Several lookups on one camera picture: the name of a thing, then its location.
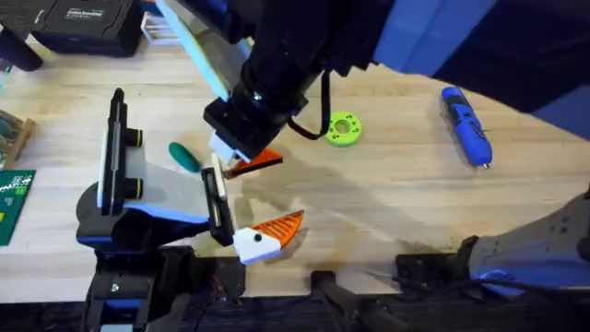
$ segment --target teal object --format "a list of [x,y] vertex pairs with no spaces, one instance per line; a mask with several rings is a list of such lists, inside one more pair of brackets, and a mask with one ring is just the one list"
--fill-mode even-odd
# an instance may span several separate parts
[[12,126],[3,119],[0,119],[0,135],[11,140],[17,138],[17,132],[13,130]]
[[176,160],[176,162],[183,166],[188,172],[201,171],[201,164],[199,164],[199,161],[193,156],[191,151],[184,147],[184,145],[172,142],[168,146],[168,151],[174,160]]

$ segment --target green circular part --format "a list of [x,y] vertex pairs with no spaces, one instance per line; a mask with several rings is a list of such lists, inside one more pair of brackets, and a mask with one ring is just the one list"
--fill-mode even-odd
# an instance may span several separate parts
[[335,147],[349,147],[357,142],[362,132],[359,118],[350,112],[333,112],[325,140]]

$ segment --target orange object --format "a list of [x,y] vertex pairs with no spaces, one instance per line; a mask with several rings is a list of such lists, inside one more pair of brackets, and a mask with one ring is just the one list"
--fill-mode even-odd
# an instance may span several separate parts
[[259,223],[251,228],[279,240],[280,247],[284,248],[297,234],[302,220],[303,210],[299,210],[277,219]]
[[233,179],[234,177],[244,173],[260,170],[281,162],[283,162],[283,156],[270,148],[265,148],[250,162],[240,160],[237,165],[235,165],[231,170],[225,171],[223,175],[227,179]]

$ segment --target orange and white object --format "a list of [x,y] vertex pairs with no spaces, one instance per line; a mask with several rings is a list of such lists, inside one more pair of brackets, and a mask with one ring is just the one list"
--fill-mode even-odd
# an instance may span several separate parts
[[281,248],[297,234],[302,220],[303,210],[237,230],[233,234],[233,247],[242,264],[248,265],[280,254]]

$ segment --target black cable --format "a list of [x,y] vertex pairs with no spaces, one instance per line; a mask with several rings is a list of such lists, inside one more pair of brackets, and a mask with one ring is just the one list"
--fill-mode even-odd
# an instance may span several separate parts
[[293,118],[289,118],[287,124],[291,129],[296,131],[299,135],[311,139],[316,140],[328,132],[328,128],[330,127],[330,116],[331,116],[331,105],[330,105],[330,72],[332,70],[326,69],[322,74],[322,127],[320,129],[319,134],[313,134],[309,132],[307,129],[303,128],[302,126],[295,123]]
[[451,291],[460,291],[466,288],[471,288],[475,286],[481,286],[484,284],[487,285],[496,285],[496,286],[503,286],[512,289],[518,289],[522,291],[531,291],[534,293],[541,294],[551,300],[555,300],[557,297],[563,296],[573,296],[573,295],[589,295],[590,290],[570,290],[570,289],[557,289],[545,286],[537,286],[537,285],[530,285],[525,284],[522,282],[515,282],[515,281],[503,281],[503,280],[496,280],[496,279],[471,279],[465,281],[457,281],[447,285],[446,287],[442,287],[439,289],[426,289],[421,285],[417,285],[411,282],[408,282],[405,279],[393,277],[393,281],[399,283],[400,285],[407,286],[409,288],[413,288],[419,291],[413,298],[405,298],[404,296],[394,295],[392,298],[404,302],[418,302],[423,301],[433,295],[437,295],[440,293],[448,293]]
[[[293,300],[287,304],[281,305],[279,307],[273,307],[272,310],[264,310],[262,314],[274,314],[274,313],[285,313],[288,309],[292,309],[293,307],[300,305],[302,303],[308,302],[311,299],[310,296],[304,296],[300,299]],[[218,318],[232,318],[235,317],[234,314],[215,314],[209,313],[209,315],[218,317]]]

